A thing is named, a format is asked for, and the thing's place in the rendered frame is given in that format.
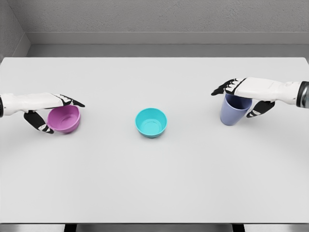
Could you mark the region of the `lavender blue plastic cup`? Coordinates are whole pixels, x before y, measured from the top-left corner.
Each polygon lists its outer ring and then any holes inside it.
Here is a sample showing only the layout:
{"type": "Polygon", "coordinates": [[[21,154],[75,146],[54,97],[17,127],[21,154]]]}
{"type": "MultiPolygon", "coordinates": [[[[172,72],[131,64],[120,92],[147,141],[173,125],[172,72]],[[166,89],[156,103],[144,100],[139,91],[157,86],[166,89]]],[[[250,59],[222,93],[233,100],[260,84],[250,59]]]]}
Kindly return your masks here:
{"type": "Polygon", "coordinates": [[[243,98],[231,94],[225,94],[220,120],[227,126],[233,126],[239,122],[252,105],[252,99],[243,98]]]}

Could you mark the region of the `teal plastic bowl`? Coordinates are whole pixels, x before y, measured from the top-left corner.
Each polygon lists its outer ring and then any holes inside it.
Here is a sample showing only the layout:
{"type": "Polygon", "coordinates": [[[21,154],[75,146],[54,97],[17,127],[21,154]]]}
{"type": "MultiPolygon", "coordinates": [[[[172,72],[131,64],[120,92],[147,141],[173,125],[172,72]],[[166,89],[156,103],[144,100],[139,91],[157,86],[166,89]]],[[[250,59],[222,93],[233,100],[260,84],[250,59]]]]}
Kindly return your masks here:
{"type": "Polygon", "coordinates": [[[147,138],[156,138],[166,129],[168,119],[165,113],[156,108],[146,108],[137,113],[135,126],[147,138]]]}

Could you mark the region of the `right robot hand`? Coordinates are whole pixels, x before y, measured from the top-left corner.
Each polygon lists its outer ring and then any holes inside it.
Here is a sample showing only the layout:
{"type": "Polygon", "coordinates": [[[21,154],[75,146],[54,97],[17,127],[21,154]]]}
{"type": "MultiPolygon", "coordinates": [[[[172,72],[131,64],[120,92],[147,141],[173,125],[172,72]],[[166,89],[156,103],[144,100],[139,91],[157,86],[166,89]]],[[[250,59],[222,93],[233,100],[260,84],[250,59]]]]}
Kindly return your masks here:
{"type": "Polygon", "coordinates": [[[254,77],[235,78],[218,86],[211,95],[227,93],[242,98],[259,100],[246,115],[247,118],[252,118],[266,113],[275,106],[277,90],[280,84],[278,81],[254,77]]]}

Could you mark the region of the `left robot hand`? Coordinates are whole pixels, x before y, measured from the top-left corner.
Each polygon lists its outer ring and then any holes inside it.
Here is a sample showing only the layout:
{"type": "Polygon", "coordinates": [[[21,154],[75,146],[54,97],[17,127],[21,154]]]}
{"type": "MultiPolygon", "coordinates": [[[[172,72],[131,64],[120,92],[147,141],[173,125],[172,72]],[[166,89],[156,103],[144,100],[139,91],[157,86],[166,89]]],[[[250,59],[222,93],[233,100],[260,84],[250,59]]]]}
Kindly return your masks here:
{"type": "Polygon", "coordinates": [[[54,131],[46,124],[44,119],[36,112],[42,109],[54,109],[67,105],[85,107],[84,104],[62,94],[38,93],[22,96],[22,110],[24,119],[36,130],[53,134],[54,131]]]}

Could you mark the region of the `pink plastic bowl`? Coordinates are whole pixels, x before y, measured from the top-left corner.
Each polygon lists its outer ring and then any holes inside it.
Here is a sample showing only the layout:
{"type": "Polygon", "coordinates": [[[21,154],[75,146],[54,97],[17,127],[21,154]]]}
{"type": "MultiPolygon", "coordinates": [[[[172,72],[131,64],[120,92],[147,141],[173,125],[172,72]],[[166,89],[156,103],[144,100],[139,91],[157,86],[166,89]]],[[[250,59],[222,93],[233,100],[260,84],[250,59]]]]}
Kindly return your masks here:
{"type": "Polygon", "coordinates": [[[61,133],[71,133],[80,124],[81,114],[77,106],[67,105],[54,108],[47,117],[47,125],[61,133]]]}

